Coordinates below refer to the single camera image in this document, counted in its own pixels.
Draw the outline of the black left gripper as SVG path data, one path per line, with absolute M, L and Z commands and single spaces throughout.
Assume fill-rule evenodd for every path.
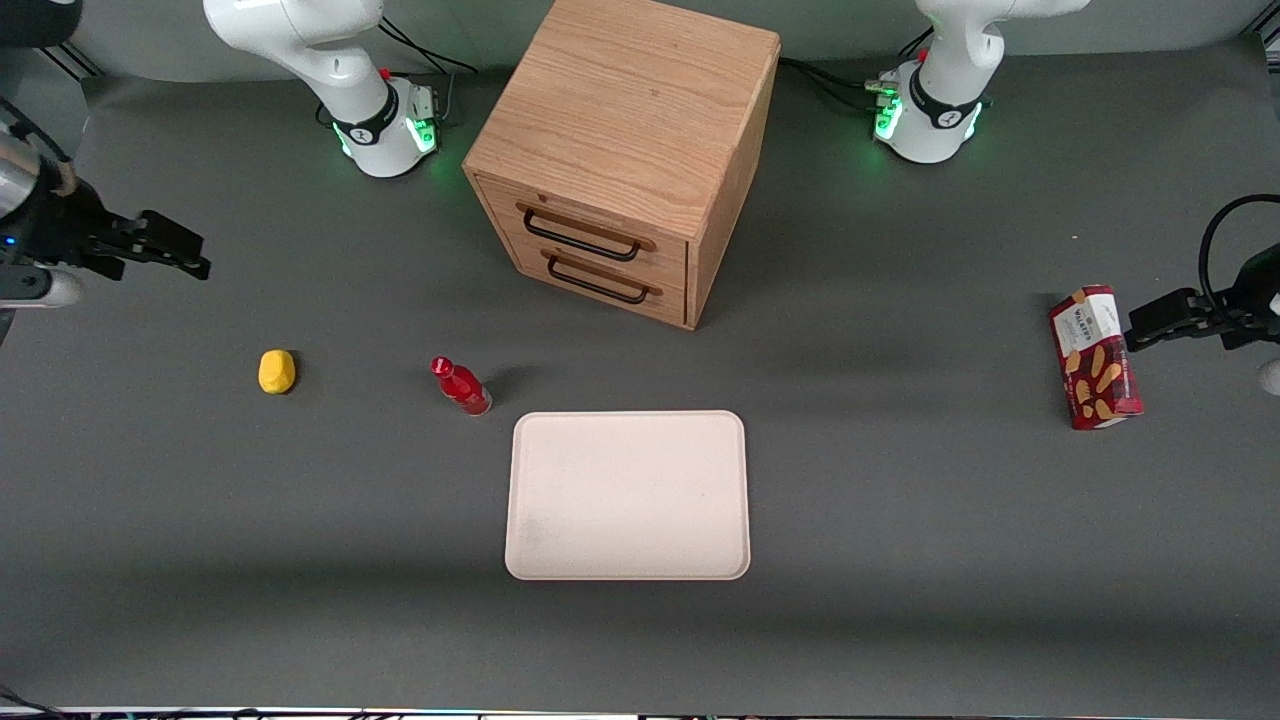
M 1256 254 L 1242 265 L 1234 284 L 1234 306 L 1207 299 L 1193 288 L 1174 290 L 1129 311 L 1126 350 L 1140 352 L 1155 345 L 1207 334 L 1207 313 L 1225 351 L 1243 348 L 1256 338 L 1279 345 L 1279 245 Z

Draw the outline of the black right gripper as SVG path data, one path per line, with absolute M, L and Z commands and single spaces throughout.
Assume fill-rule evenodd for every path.
M 65 264 L 109 281 L 122 281 L 127 263 L 143 261 L 138 247 L 151 261 L 197 281 L 207 281 L 212 266 L 204 256 L 201 234 L 154 210 L 141 211 L 136 222 L 122 219 L 86 183 L 60 196 L 47 181 L 38 181 L 23 202 L 3 217 L 1 241 L 4 264 Z

